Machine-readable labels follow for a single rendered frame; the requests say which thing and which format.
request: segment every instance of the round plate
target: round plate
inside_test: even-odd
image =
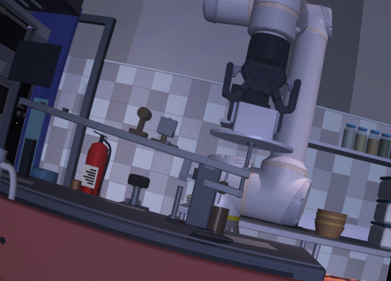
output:
[[[260,150],[266,151],[275,151],[277,153],[290,154],[293,152],[293,149],[288,145],[281,144],[272,139],[266,139],[260,136],[253,136],[251,134],[240,133],[238,131],[232,130],[211,130],[210,134],[216,136],[225,141],[234,142],[236,144],[248,146],[248,142],[256,144],[254,148],[259,148]]]

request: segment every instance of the black knob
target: black knob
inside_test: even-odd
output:
[[[128,178],[128,183],[133,186],[138,186],[140,188],[148,188],[150,179],[141,175],[130,174]]]

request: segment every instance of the red fire extinguisher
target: red fire extinguisher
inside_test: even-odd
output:
[[[105,139],[107,136],[100,133],[98,134],[100,135],[99,142],[92,144],[88,150],[80,186],[80,191],[96,196],[99,196],[100,194],[102,182],[111,157],[111,146]]]

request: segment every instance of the wooden bowl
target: wooden bowl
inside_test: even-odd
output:
[[[334,227],[322,223],[317,223],[315,221],[315,231],[317,235],[330,237],[330,238],[338,238],[345,228]]]
[[[336,224],[342,224],[342,225],[346,224],[346,221],[334,220],[334,219],[327,218],[327,217],[317,216],[316,219],[327,221],[327,222],[331,222],[331,223],[336,223]]]
[[[332,212],[332,211],[328,211],[328,210],[318,209],[318,212],[322,213],[322,214],[331,215],[331,216],[334,216],[334,217],[344,218],[344,219],[346,219],[346,217],[348,217],[348,215],[341,214],[341,213],[336,213],[336,212]]]
[[[328,219],[333,219],[333,220],[338,220],[338,221],[343,221],[345,222],[346,221],[346,218],[341,218],[341,217],[335,217],[335,216],[331,216],[331,215],[328,215],[328,214],[323,214],[323,213],[320,213],[320,212],[316,212],[316,217],[324,217],[324,218],[328,218]]]
[[[332,222],[329,222],[329,221],[324,221],[324,220],[317,219],[317,218],[315,218],[315,223],[320,223],[320,224],[330,225],[330,226],[333,226],[333,227],[338,227],[338,228],[343,228],[343,227],[345,226],[344,224],[337,224],[337,223],[332,223]]]

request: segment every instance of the glass bottle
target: glass bottle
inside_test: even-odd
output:
[[[379,143],[379,150],[378,150],[378,156],[383,158],[389,157],[389,151],[390,151],[390,139],[391,135],[388,133],[382,133]]]
[[[365,151],[367,154],[376,156],[378,153],[378,147],[379,147],[379,131],[377,130],[371,130],[370,135],[368,136],[368,142],[367,142],[367,150]]]
[[[365,127],[359,127],[356,133],[356,139],[354,140],[354,148],[355,151],[365,152],[365,146],[367,145],[367,134],[368,129]]]
[[[342,147],[353,149],[354,138],[356,137],[356,126],[354,124],[346,124],[346,128],[343,132]]]

